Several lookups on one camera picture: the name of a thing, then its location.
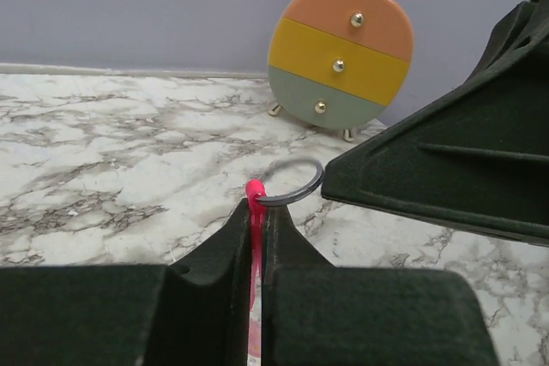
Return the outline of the pink key tag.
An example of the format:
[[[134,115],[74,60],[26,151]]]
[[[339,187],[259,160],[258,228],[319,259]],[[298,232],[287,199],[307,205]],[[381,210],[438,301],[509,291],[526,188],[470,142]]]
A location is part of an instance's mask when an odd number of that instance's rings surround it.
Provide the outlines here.
[[[266,195],[263,183],[258,179],[250,180],[245,187],[250,209],[251,271],[250,271],[250,311],[256,300],[256,278],[262,277],[262,228],[267,208],[259,204],[258,199]],[[262,328],[258,321],[250,319],[248,332],[248,354],[261,357]]]

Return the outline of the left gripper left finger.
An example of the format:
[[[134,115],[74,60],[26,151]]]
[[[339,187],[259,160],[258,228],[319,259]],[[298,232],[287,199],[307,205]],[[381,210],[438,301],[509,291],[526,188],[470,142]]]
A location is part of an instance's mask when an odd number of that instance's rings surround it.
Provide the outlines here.
[[[4,365],[244,365],[250,211],[173,264],[5,267]]]

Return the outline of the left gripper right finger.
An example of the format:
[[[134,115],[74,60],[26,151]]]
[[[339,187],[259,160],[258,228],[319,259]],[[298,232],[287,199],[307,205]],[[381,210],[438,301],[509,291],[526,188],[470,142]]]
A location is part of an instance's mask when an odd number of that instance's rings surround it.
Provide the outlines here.
[[[265,365],[496,365],[480,303],[459,274],[336,267],[286,207],[263,230]]]

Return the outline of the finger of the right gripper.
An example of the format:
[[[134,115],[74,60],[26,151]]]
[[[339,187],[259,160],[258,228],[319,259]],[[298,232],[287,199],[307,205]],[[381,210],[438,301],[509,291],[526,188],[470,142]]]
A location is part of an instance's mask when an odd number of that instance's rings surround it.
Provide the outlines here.
[[[519,5],[499,32],[495,62],[331,160],[323,197],[547,245],[547,2]]]

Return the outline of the metal keyring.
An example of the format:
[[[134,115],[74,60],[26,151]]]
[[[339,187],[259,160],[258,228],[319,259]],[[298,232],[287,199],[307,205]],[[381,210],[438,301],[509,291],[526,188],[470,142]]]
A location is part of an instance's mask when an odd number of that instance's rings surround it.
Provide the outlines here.
[[[260,176],[274,192],[259,196],[256,202],[265,207],[288,206],[311,195],[323,179],[324,167],[318,159],[304,156],[277,160]]]

